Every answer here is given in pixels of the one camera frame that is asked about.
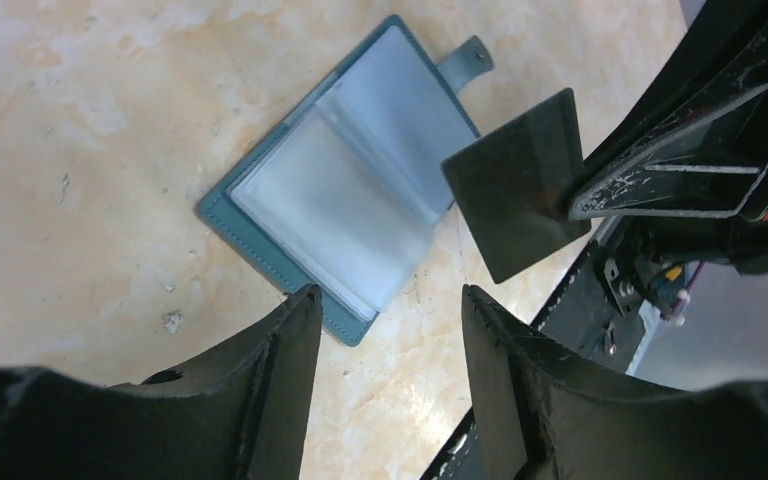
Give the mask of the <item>dark grey credit card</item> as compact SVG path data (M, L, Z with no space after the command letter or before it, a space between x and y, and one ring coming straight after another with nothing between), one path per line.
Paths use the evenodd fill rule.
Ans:
M565 88L442 164L493 281L507 281L588 234L566 202L584 173L574 92Z

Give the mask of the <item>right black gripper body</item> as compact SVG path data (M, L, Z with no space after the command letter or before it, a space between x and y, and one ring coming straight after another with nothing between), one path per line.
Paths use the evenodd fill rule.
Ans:
M728 219L648 220L654 251L664 260L700 260L733 266L743 275L768 273L768 173L746 210Z

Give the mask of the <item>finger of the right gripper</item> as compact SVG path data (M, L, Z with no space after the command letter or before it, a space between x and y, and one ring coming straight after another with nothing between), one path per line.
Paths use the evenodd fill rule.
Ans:
M588 156L573 219L758 219L768 206L768 1L708 1Z

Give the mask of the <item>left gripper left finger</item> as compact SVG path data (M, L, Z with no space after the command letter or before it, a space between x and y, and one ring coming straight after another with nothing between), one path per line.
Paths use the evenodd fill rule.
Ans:
M295 479L322 319L304 286L139 384L0 368L0 479Z

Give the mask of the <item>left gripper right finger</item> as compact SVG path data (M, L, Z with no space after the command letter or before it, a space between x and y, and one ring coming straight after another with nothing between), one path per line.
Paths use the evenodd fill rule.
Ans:
M490 479L768 479L768 381L688 392L603 367L462 291Z

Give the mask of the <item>teal leather card holder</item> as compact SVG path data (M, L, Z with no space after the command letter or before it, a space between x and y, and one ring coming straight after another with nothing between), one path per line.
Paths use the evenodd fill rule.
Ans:
M479 131L458 99L491 71L471 37L434 62L387 17L199 202L199 217L275 286L323 292L355 346L426 258L453 205L445 160Z

